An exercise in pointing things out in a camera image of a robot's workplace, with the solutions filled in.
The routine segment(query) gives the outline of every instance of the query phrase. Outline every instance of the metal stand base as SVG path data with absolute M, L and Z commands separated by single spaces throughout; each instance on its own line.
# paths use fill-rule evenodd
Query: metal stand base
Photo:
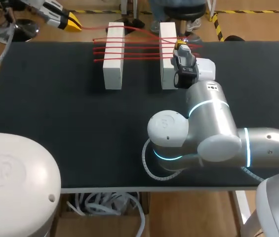
M 29 19 L 16 20 L 16 27 L 12 42 L 27 42 L 34 38 L 40 28 L 35 21 Z M 9 30 L 9 23 L 5 23 L 0 27 L 0 43 L 6 44 L 11 32 Z

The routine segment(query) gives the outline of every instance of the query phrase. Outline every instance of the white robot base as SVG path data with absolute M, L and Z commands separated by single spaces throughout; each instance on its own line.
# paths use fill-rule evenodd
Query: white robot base
M 48 236 L 60 191 L 57 163 L 44 147 L 0 133 L 0 237 Z

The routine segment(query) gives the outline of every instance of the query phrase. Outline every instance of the stool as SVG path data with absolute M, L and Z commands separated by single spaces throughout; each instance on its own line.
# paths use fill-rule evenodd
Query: stool
M 187 21 L 194 22 L 196 19 L 203 16 L 206 12 L 206 4 L 192 6 L 192 7 L 165 7 L 164 12 L 170 18 L 180 20 L 179 36 L 186 35 Z M 193 41 L 198 41 L 200 38 L 194 34 L 191 34 L 194 38 Z

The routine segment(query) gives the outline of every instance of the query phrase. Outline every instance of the wooden floor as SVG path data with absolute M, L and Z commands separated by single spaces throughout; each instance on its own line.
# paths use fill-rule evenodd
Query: wooden floor
M 217 10 L 279 10 L 279 0 L 217 0 Z M 26 14 L 27 18 L 37 19 Z M 120 18 L 117 14 L 85 15 L 77 14 L 85 26 L 102 26 Z M 146 23 L 146 28 L 152 21 L 152 16 L 140 15 Z M 219 23 L 223 36 L 237 35 L 245 40 L 276 40 L 279 41 L 279 14 L 219 14 Z M 105 37 L 104 30 L 84 31 L 79 34 L 66 33 L 45 25 L 41 20 L 40 33 L 34 41 L 92 41 L 96 37 Z M 204 41 L 218 41 L 212 22 L 203 17 L 202 27 L 197 34 Z M 132 33 L 128 37 L 136 37 L 140 33 Z M 254 192 L 248 192 L 250 208 L 255 208 Z M 147 218 L 148 230 L 145 236 L 151 237 L 235 237 L 235 220 L 227 192 L 176 192 L 152 193 L 151 209 Z M 94 225 L 86 230 L 81 223 L 74 226 L 73 220 L 63 222 L 58 237 L 106 236 L 104 232 L 96 232 Z M 115 223 L 106 226 L 111 236 L 127 236 L 121 234 L 122 229 L 132 224 Z

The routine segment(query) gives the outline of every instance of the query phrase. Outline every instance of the white block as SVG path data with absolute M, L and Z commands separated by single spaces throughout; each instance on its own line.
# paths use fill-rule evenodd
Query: white block
M 123 22 L 110 22 L 109 26 L 124 26 Z M 117 37 L 117 39 L 107 39 L 104 59 L 121 58 L 114 60 L 104 60 L 103 62 L 103 75 L 105 89 L 120 90 L 123 76 L 123 58 L 124 58 L 124 28 L 108 28 L 108 38 Z
M 160 38 L 168 38 L 168 37 L 174 37 L 172 39 L 165 39 L 168 42 L 167 43 L 164 40 L 160 41 L 160 77 L 161 77 L 161 86 L 162 89 L 176 89 L 174 87 L 174 67 L 171 64 L 171 61 L 169 58 L 162 59 L 162 57 L 171 57 L 173 56 L 173 49 L 175 46 L 175 43 L 177 41 L 177 33 L 175 29 L 175 23 L 174 22 L 161 22 L 160 23 L 160 31 L 159 31 L 159 37 Z

